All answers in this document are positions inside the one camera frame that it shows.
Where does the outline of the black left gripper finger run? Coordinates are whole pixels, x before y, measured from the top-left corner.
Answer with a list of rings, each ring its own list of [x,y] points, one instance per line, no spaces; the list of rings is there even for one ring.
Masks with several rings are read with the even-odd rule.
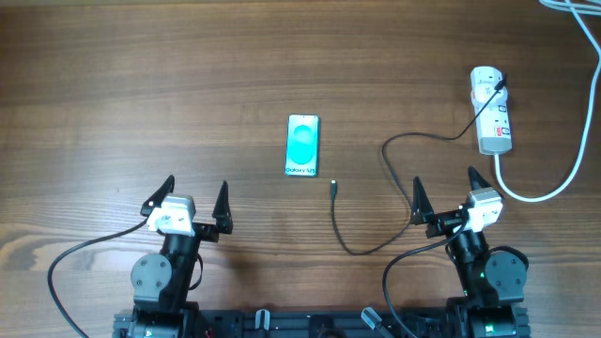
[[[176,179],[173,175],[170,175],[163,184],[152,193],[147,200],[142,204],[140,214],[143,217],[148,217],[151,212],[162,205],[164,198],[171,192],[174,191]]]
[[[230,235],[233,231],[233,219],[229,205],[228,183],[224,180],[217,197],[212,218],[220,233]]]

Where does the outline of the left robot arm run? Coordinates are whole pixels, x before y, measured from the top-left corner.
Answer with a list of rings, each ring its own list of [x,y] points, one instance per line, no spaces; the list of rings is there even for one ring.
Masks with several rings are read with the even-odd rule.
[[[132,267],[134,306],[130,315],[116,317],[114,337],[211,337],[212,327],[188,293],[196,264],[202,264],[203,241],[216,243],[231,234],[234,224],[228,201],[228,183],[220,188],[211,217],[214,223],[197,223],[193,198],[174,193],[175,177],[169,176],[142,204],[140,214],[148,229],[163,236],[158,253],[147,254]]]

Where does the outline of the teal screen smartphone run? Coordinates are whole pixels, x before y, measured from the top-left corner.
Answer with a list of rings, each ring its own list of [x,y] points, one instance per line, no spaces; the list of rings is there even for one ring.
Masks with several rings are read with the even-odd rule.
[[[319,148],[317,115],[291,115],[287,120],[285,174],[316,177]]]

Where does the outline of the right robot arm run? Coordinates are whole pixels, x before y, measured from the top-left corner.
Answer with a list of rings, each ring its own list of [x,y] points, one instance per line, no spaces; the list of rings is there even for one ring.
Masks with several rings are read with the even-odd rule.
[[[503,208],[503,196],[468,169],[470,192],[457,209],[437,213],[422,181],[413,179],[412,224],[425,224],[428,238],[443,237],[445,252],[455,265],[462,297],[447,299],[434,318],[421,315],[418,337],[530,337],[524,300],[529,260],[509,246],[491,248],[484,229],[495,223]]]

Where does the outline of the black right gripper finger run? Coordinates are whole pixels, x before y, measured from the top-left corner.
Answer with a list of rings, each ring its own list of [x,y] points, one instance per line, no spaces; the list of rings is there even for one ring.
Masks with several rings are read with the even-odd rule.
[[[429,202],[424,185],[419,177],[413,179],[413,202],[411,205],[410,224],[431,223],[435,212]]]
[[[491,188],[491,185],[480,175],[474,166],[468,168],[468,176],[472,191]]]

